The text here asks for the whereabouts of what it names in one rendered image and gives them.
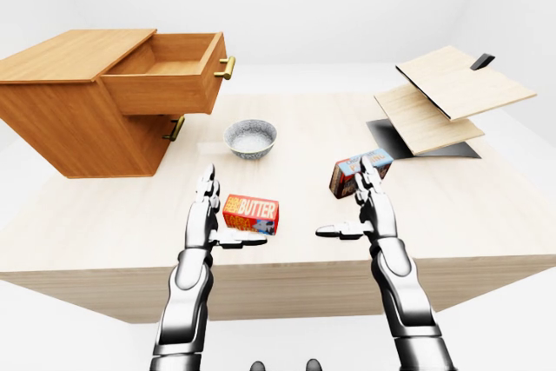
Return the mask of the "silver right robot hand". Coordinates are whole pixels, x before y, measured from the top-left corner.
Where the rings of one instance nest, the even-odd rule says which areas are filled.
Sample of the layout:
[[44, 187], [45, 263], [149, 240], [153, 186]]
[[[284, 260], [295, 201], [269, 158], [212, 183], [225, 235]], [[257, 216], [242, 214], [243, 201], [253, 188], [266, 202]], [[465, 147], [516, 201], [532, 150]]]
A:
[[381, 186], [377, 168], [367, 156], [360, 161], [361, 171], [354, 175], [357, 190], [355, 201], [360, 206], [359, 222], [343, 222], [318, 228], [320, 237], [357, 240], [366, 235], [369, 241], [384, 237], [396, 237], [397, 228], [394, 209]]

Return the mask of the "large pale wooden board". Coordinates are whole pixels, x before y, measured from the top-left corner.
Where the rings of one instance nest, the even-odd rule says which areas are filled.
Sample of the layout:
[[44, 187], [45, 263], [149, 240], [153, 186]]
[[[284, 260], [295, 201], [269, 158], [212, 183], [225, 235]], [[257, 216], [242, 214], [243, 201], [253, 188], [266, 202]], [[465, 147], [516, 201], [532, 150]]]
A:
[[397, 70], [455, 121], [536, 96], [536, 93], [490, 67], [472, 70], [475, 59], [446, 46]]

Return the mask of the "small pale wooden board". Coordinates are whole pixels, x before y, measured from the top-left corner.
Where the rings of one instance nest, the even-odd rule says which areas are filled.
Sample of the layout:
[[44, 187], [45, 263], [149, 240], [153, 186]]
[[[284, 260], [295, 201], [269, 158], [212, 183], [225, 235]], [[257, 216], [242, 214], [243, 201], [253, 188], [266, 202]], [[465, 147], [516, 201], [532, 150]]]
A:
[[484, 135], [468, 119], [450, 122], [412, 84], [403, 84], [374, 98], [416, 156]]

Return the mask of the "wooden cabinet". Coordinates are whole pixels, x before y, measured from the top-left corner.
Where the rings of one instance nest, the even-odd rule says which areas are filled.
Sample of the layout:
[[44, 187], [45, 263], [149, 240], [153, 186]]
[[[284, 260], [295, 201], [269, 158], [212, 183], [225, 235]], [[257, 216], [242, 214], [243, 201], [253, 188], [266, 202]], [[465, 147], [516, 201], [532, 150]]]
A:
[[153, 34], [69, 30], [0, 60], [0, 119], [64, 176], [139, 176], [136, 144], [101, 76]]

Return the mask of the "open wooden drawer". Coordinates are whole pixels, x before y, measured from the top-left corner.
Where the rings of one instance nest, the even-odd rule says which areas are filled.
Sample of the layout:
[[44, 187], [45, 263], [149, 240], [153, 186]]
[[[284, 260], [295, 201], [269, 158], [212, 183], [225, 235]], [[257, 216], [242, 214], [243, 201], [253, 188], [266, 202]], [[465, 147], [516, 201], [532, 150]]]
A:
[[226, 57], [221, 32], [155, 33], [101, 79], [124, 115], [209, 114]]

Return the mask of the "red butter box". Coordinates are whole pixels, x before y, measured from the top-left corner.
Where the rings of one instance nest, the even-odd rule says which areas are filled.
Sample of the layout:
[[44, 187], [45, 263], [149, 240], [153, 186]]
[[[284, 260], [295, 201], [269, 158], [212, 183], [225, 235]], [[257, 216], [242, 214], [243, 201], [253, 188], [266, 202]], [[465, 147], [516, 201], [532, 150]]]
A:
[[229, 195], [222, 214], [229, 228], [275, 235], [279, 222], [279, 203], [258, 197]]

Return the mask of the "grey patterned bowl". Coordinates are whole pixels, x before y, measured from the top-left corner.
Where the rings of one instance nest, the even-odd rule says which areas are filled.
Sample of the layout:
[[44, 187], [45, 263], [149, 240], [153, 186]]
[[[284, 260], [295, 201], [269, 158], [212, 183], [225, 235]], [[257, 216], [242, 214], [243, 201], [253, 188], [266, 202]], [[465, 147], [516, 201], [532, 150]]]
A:
[[273, 124], [259, 119], [233, 123], [223, 134], [224, 142], [240, 158], [257, 160], [274, 146], [277, 131]]

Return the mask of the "small black block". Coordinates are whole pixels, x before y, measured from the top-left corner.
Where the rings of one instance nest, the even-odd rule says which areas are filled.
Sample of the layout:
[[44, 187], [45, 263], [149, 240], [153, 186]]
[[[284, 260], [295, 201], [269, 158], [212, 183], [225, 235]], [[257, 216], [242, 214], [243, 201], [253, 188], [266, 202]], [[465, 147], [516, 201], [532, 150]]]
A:
[[481, 70], [487, 67], [493, 60], [495, 56], [488, 53], [483, 53], [471, 66], [470, 69], [473, 71]]

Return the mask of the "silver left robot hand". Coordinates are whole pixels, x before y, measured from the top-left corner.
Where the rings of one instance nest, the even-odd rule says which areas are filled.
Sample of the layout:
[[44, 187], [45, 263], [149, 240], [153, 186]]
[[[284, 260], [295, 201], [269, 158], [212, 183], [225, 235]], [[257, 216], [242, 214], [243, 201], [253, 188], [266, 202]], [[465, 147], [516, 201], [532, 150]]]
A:
[[215, 179], [215, 165], [210, 163], [199, 178], [186, 224], [185, 248], [243, 248], [267, 243], [267, 238], [239, 229], [218, 229], [216, 214], [220, 210], [220, 183]]

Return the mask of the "closed wooden drawer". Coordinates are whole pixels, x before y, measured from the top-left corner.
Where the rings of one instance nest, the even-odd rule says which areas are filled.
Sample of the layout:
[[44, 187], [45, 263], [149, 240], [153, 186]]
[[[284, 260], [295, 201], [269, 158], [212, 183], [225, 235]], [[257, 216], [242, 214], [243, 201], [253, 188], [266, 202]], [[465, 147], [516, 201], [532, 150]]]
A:
[[152, 176], [158, 169], [171, 141], [162, 138], [169, 134], [178, 115], [125, 116], [127, 129], [135, 144], [139, 162], [139, 176]]

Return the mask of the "brown and blue pudding box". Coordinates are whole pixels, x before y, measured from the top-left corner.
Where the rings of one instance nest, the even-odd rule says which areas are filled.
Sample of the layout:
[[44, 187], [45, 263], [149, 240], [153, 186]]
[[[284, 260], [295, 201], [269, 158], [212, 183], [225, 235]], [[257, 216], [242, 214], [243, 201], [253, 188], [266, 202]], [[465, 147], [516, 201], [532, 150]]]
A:
[[361, 171], [361, 158], [366, 156], [372, 165], [377, 168], [381, 179], [386, 176], [394, 159], [384, 149], [374, 149], [363, 154], [351, 156], [338, 161], [330, 180], [329, 188], [337, 198], [352, 195], [356, 189], [354, 175]]

